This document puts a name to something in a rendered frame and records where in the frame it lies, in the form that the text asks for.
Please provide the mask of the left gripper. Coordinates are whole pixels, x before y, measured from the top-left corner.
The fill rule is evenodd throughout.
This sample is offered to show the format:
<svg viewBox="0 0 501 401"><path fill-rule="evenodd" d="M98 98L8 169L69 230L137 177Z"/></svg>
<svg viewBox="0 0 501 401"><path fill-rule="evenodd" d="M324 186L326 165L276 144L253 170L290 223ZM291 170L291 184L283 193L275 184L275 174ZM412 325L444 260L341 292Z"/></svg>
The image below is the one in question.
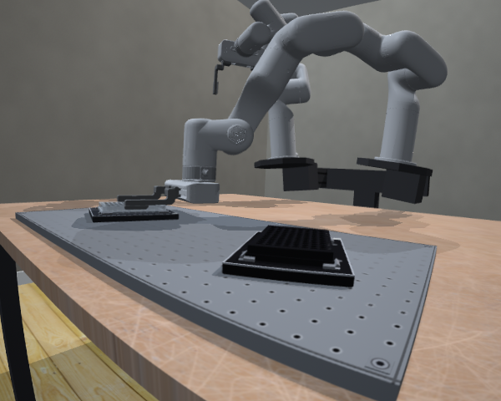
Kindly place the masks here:
<svg viewBox="0 0 501 401"><path fill-rule="evenodd" d="M154 205L172 205L175 199L193 204L218 203L220 184L211 182L215 180L167 180L165 186L154 186L153 195L118 195L117 201L124 201L125 210L146 210ZM166 196L164 200L159 200L161 194Z"/></svg>

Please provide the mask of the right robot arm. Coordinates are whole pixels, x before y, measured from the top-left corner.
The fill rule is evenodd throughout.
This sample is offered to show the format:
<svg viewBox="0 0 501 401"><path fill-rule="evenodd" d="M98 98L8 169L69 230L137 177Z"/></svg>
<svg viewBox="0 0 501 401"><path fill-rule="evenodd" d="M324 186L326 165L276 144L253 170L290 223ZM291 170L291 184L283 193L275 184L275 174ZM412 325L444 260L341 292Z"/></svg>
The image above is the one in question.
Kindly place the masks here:
<svg viewBox="0 0 501 401"><path fill-rule="evenodd" d="M243 57L250 57L261 48L266 50L276 32L293 19L298 18L295 13L279 14L269 0L257 1L251 7L250 15L256 22L252 23L235 41L235 49ZM308 72L306 66L299 63L282 95L268 110L271 157L273 157L269 159L301 158L296 153L294 115L286 105L306 103L310 97Z"/></svg>

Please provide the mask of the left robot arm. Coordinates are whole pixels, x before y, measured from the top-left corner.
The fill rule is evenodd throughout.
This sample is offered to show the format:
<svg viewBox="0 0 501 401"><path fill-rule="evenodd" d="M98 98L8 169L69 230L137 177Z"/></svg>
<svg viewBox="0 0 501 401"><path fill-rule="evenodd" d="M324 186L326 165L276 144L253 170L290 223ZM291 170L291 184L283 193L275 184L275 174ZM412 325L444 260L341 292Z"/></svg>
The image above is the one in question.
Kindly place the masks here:
<svg viewBox="0 0 501 401"><path fill-rule="evenodd" d="M215 180L217 150L238 155L251 146L256 128L300 61L313 53L328 57L345 50L376 71L388 72L382 148L374 160L417 166L412 162L420 110L416 90L445 81L443 57L415 32L382 35L355 13L338 11L301 16L281 28L250 73L228 119L186 121L183 165L190 166L183 166L182 179Z"/></svg>

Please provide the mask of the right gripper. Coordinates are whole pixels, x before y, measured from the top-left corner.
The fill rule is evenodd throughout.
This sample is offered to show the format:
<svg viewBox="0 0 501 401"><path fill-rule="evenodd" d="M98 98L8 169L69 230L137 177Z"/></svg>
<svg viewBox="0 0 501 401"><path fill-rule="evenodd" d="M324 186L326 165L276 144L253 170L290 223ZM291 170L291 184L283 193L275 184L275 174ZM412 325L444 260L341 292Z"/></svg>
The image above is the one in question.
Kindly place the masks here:
<svg viewBox="0 0 501 401"><path fill-rule="evenodd" d="M235 41L224 39L218 47L218 60L221 62L221 65L217 64L215 66L213 94L218 94L218 70L223 71L224 66L237 65L250 68L252 71L264 52L265 50L261 48L261 50L257 50L257 52L252 54L250 57L243 57L237 53L235 49Z"/></svg>

